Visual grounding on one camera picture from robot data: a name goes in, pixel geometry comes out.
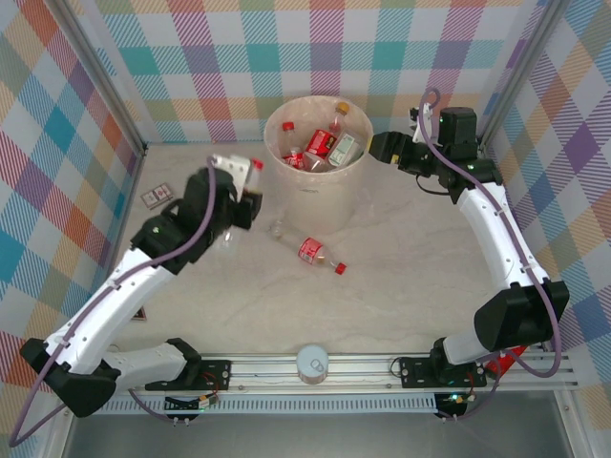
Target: red label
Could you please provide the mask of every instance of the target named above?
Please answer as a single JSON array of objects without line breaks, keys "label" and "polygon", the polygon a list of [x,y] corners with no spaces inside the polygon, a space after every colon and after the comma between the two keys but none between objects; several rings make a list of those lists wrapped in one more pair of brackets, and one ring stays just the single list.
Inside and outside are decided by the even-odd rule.
[{"label": "red label", "polygon": [[298,155],[291,155],[283,157],[283,161],[286,162],[291,167],[295,167],[297,170],[303,170],[305,168],[304,164],[304,154],[299,153]]},{"label": "red label", "polygon": [[299,249],[299,257],[305,262],[311,264],[314,262],[314,258],[316,258],[316,253],[323,246],[318,240],[309,237],[305,239],[304,243],[302,243],[302,247]]},{"label": "red label", "polygon": [[309,153],[312,153],[316,156],[320,156],[325,158],[327,153],[331,150],[333,143],[335,143],[335,138],[332,134],[327,131],[323,131],[322,129],[317,129],[312,139],[309,140],[307,144],[307,148],[305,149]]}]

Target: white tabletop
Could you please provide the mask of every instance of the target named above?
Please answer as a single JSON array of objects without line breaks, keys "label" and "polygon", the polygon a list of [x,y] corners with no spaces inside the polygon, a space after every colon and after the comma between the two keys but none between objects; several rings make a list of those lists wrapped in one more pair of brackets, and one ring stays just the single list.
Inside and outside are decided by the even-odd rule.
[{"label": "white tabletop", "polygon": [[[153,146],[121,250],[148,210],[140,195],[167,182],[181,196],[208,155],[256,156],[262,143]],[[329,352],[428,351],[460,332],[494,293],[474,233],[450,198],[420,191],[414,177],[369,158],[362,202],[348,226],[319,237],[348,268],[312,267],[271,239],[279,215],[272,167],[263,170],[263,208],[232,249],[209,249],[145,305],[148,320],[126,326],[121,350],[181,337],[200,352],[284,353],[305,344]],[[423,180],[439,189],[434,180]]]}]

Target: trash bin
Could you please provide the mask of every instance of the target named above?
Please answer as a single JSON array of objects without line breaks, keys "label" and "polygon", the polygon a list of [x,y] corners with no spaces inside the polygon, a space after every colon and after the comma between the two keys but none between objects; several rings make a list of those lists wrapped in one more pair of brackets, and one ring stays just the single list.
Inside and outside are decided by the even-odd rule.
[{"label": "trash bin", "polygon": [[[295,123],[295,134],[305,147],[316,129],[327,130],[341,101],[350,106],[346,127],[367,140],[365,153],[344,169],[321,174],[286,165],[281,156],[287,149],[283,122]],[[284,219],[307,234],[330,234],[342,229],[356,208],[372,137],[373,127],[363,110],[340,97],[311,95],[293,99],[278,108],[267,120],[263,139],[273,156],[270,162],[278,178],[277,191]]]}]

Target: red bottle cap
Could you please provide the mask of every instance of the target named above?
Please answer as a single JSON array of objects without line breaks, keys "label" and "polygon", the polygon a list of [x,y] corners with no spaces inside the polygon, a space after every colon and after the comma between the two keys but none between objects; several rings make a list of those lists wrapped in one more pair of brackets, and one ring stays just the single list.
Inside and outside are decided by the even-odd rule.
[{"label": "red bottle cap", "polygon": [[255,166],[257,170],[263,170],[263,161],[258,159],[252,159],[252,165]]}]

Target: floor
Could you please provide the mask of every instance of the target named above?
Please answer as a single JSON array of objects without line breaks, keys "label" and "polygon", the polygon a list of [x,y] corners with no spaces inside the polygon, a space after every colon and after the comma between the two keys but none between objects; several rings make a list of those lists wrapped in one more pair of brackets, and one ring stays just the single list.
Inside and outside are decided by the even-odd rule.
[{"label": "floor", "polygon": [[73,423],[64,458],[569,458],[552,392],[497,393],[464,423],[432,414],[222,415],[172,427],[145,415]]},{"label": "floor", "polygon": [[[151,147],[122,250],[158,211],[140,195],[167,182],[180,196],[211,154],[265,160],[267,152],[262,143]],[[302,262],[266,233],[280,213],[267,167],[255,227],[187,266],[146,303],[148,320],[126,326],[117,346],[125,351],[182,337],[204,353],[296,352],[310,343],[329,352],[415,352],[465,329],[495,293],[468,222],[449,198],[429,196],[412,176],[367,161],[356,214],[344,230],[321,238],[348,265],[343,276]]]}]

